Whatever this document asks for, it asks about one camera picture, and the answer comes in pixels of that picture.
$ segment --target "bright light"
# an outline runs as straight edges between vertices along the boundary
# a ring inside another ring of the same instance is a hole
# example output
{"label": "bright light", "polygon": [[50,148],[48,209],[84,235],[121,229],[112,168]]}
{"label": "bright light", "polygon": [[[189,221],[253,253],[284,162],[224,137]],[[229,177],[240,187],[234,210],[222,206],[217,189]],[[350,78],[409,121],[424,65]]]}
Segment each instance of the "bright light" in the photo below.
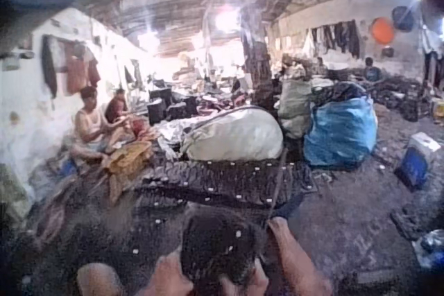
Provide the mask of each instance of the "bright light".
{"label": "bright light", "polygon": [[240,27],[237,17],[238,13],[236,10],[232,10],[230,12],[222,12],[221,14],[216,16],[216,27],[220,31],[224,31],[226,33],[238,31]]}
{"label": "bright light", "polygon": [[199,50],[199,49],[203,48],[204,40],[203,40],[202,32],[200,32],[197,35],[194,35],[191,38],[191,43],[193,43],[193,46],[194,46],[195,50]]}
{"label": "bright light", "polygon": [[157,32],[155,31],[148,31],[147,33],[143,35],[137,36],[137,39],[139,40],[139,45],[142,49],[149,53],[156,53],[157,48],[160,45],[160,40],[157,38]]}

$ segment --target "dirty wall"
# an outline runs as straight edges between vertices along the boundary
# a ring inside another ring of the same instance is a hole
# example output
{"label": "dirty wall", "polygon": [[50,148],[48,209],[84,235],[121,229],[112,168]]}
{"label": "dirty wall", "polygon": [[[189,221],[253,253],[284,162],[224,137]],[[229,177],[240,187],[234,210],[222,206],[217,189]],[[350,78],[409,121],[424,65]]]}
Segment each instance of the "dirty wall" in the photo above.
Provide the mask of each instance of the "dirty wall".
{"label": "dirty wall", "polygon": [[[19,69],[12,71],[3,68],[5,60],[0,61],[0,163],[9,166],[25,187],[31,171],[57,153],[64,135],[72,131],[75,113],[83,106],[79,94],[67,93],[66,73],[57,74],[58,93],[51,98],[42,73],[41,48],[45,34],[85,42],[90,48],[101,76],[99,105],[108,102],[121,83],[127,88],[124,66],[131,66],[130,59],[141,61],[141,67],[147,59],[145,52],[122,36],[81,11],[68,8],[32,32],[33,59],[20,59]],[[101,46],[93,43],[94,36],[99,36]],[[13,53],[24,51],[18,47],[12,50]]]}
{"label": "dirty wall", "polygon": [[[421,79],[423,55],[418,20],[411,32],[395,32],[395,39],[390,44],[395,50],[393,58],[382,58],[383,46],[377,44],[369,33],[373,20],[378,17],[391,19],[391,12],[396,6],[412,7],[415,16],[419,15],[416,0],[331,0],[281,17],[267,30],[272,61],[275,63],[281,60],[283,53],[301,52],[308,28],[354,19],[361,40],[360,59],[354,59],[349,53],[329,50],[327,54],[320,55],[329,68],[343,67],[344,64],[362,67],[365,57],[372,57],[376,66],[389,73]],[[276,39],[280,39],[280,50],[276,48]]]}

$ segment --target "blue sack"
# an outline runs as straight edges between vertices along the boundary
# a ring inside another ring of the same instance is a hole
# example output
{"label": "blue sack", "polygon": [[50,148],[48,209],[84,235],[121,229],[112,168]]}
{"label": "blue sack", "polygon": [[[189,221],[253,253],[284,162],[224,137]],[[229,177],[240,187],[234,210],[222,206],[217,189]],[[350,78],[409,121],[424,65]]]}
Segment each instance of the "blue sack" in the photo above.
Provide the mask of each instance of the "blue sack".
{"label": "blue sack", "polygon": [[377,120],[370,97],[314,108],[311,123],[304,156],[312,166],[355,167],[375,147]]}

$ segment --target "man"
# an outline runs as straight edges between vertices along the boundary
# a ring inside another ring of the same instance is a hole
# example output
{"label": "man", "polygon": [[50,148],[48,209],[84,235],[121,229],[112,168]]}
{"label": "man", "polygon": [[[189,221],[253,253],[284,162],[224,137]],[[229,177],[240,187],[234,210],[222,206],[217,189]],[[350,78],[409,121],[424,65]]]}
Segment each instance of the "man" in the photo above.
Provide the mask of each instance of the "man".
{"label": "man", "polygon": [[318,57],[318,64],[315,66],[315,74],[322,77],[327,77],[328,68],[324,65],[324,60],[322,57]]}
{"label": "man", "polygon": [[105,118],[108,123],[113,124],[123,113],[128,111],[125,100],[125,90],[118,88],[112,100],[108,103]]}
{"label": "man", "polygon": [[382,79],[381,69],[373,66],[373,58],[366,58],[366,68],[364,70],[364,78],[369,82],[377,82]]}
{"label": "man", "polygon": [[77,112],[75,137],[71,153],[82,159],[106,160],[106,154],[112,153],[113,145],[126,139],[122,125],[125,119],[109,124],[97,109],[97,91],[94,87],[84,87],[80,91],[83,108]]}
{"label": "man", "polygon": [[[291,292],[297,296],[331,296],[331,284],[317,271],[293,237],[287,220],[282,217],[272,218],[268,226],[275,237],[282,271]],[[83,266],[78,270],[77,283],[82,296],[125,295],[116,272],[102,263]],[[220,283],[225,296],[259,296],[265,294],[268,278],[260,260],[256,259],[250,282],[245,288],[234,285],[227,277],[220,277]],[[193,289],[193,283],[182,273],[180,252],[176,250],[159,258],[150,282],[137,296],[187,296]]]}

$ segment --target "large bag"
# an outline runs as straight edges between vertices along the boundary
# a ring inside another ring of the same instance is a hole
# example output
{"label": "large bag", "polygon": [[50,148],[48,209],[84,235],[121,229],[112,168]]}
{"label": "large bag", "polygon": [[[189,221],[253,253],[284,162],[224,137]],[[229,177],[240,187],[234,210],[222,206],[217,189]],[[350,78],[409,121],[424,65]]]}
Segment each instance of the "large bag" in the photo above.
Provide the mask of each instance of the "large bag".
{"label": "large bag", "polygon": [[284,136],[277,121],[260,107],[247,106],[217,114],[185,136],[181,151],[203,161],[278,158]]}
{"label": "large bag", "polygon": [[288,79],[282,83],[279,120],[289,136],[299,139],[310,128],[311,84],[307,81]]}
{"label": "large bag", "polygon": [[311,122],[304,156],[312,166],[354,167],[375,147],[377,119],[367,96],[314,108]]}

